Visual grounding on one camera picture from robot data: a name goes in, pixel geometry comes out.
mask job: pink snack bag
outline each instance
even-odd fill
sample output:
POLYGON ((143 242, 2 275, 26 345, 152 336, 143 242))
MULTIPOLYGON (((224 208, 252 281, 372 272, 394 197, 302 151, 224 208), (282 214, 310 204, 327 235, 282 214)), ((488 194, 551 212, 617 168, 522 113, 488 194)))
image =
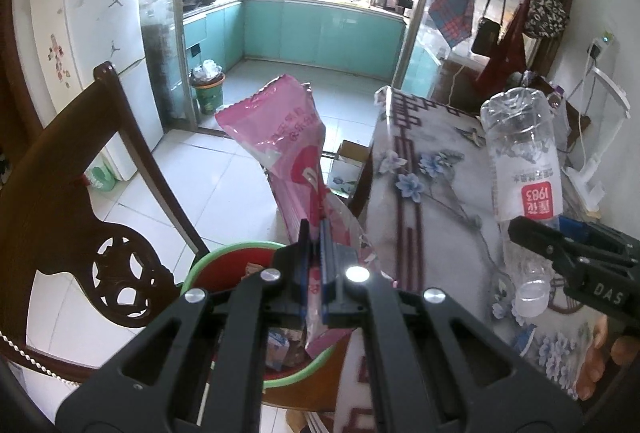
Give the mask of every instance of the pink snack bag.
MULTIPOLYGON (((327 218, 332 238, 354 247, 362 264, 378 263, 358 221, 324 185, 320 157, 324 124, 311 92, 284 75, 259 92, 216 114, 218 124, 268 171, 274 198, 291 241, 298 239, 300 220, 309 221, 318 238, 319 223, 327 218)), ((321 319, 319 268, 309 273, 306 352, 313 358, 350 333, 328 330, 321 319)))

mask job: red cloth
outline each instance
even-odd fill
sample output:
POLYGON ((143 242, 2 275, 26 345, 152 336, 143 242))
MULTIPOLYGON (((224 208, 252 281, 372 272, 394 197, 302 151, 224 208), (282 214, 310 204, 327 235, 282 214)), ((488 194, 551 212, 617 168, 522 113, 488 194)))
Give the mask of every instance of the red cloth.
POLYGON ((485 99, 502 92, 511 74, 523 73, 527 69, 523 31, 530 2, 531 0, 523 0, 518 6, 507 28, 507 33, 495 46, 489 63, 474 82, 474 89, 485 99))

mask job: hand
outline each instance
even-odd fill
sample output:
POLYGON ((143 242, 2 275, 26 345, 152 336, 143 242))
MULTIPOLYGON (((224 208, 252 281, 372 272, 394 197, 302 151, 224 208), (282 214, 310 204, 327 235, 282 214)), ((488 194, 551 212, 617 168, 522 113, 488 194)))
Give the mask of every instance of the hand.
POLYGON ((607 341, 607 334, 609 334, 607 317, 602 315, 598 318, 593 328, 593 343, 587 350, 580 375, 578 375, 578 381, 575 383, 575 391, 581 400, 587 400, 593 395, 596 390, 596 383, 604 374, 602 347, 607 341))
MULTIPOLYGON (((602 347, 607 341, 609 327, 607 317, 601 316, 593 329, 593 343, 587 350, 584 364, 575 383, 575 391, 582 400, 589 399, 596 389, 596 383, 604 374, 604 356, 602 347)), ((611 347, 611 359, 618 366, 630 364, 640 352, 640 339, 631 336, 622 336, 616 339, 611 347)))

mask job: carved wooden chair back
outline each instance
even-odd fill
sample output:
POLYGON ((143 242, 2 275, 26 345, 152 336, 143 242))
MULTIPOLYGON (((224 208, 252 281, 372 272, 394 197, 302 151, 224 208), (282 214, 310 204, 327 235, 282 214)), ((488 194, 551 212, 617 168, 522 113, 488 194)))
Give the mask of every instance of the carved wooden chair back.
POLYGON ((102 222, 92 211, 82 175, 116 132, 196 259, 209 252, 162 176, 111 63, 96 67, 94 78, 44 129, 0 192, 0 331, 8 338, 0 337, 0 353, 29 368, 41 363, 79 382, 90 368, 26 346, 36 270, 71 273, 96 310, 124 327, 145 326, 179 293, 144 236, 102 222), (132 304, 118 303, 124 288, 136 292, 132 304))

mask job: white refrigerator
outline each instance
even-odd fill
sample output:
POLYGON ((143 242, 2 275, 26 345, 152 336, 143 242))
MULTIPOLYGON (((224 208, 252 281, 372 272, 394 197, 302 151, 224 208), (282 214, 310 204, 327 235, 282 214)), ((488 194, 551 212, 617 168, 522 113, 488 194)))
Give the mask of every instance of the white refrigerator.
MULTIPOLYGON (((138 0, 30 0, 36 50, 58 113, 94 81, 94 67, 111 61, 133 115, 153 149, 162 137, 142 45, 138 0)), ((102 152, 116 177, 136 167, 119 135, 102 152)))

